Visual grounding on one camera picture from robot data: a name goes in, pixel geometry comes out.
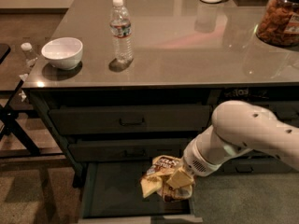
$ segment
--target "plastic bottle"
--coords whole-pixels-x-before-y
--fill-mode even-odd
[[[119,63],[130,63],[133,60],[131,21],[128,9],[123,5],[123,0],[113,0],[110,28],[113,34],[116,60]]]
[[[21,44],[21,50],[26,57],[26,65],[31,70],[35,66],[38,56],[28,42]]]

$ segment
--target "drawer front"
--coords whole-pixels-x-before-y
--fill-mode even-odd
[[[188,138],[89,141],[69,145],[75,161],[142,161],[159,155],[181,157]]]
[[[145,105],[52,109],[60,134],[201,131],[208,105]]]

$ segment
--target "jar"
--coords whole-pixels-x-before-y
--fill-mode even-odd
[[[269,0],[256,35],[278,47],[299,45],[299,0]]]

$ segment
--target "drawer handle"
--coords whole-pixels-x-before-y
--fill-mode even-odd
[[[144,120],[144,118],[142,118],[142,120],[138,121],[138,122],[124,122],[122,121],[122,119],[120,118],[119,123],[121,126],[140,126],[143,125],[146,121]]]

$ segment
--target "small bottle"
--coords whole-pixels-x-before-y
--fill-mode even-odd
[[[299,0],[269,0],[256,35],[278,47],[299,45]]]
[[[128,9],[123,5],[123,0],[113,0],[110,28],[117,62],[130,63],[133,60],[131,21]]]
[[[35,66],[38,56],[28,42],[21,44],[21,50],[26,57],[26,65],[31,70]]]

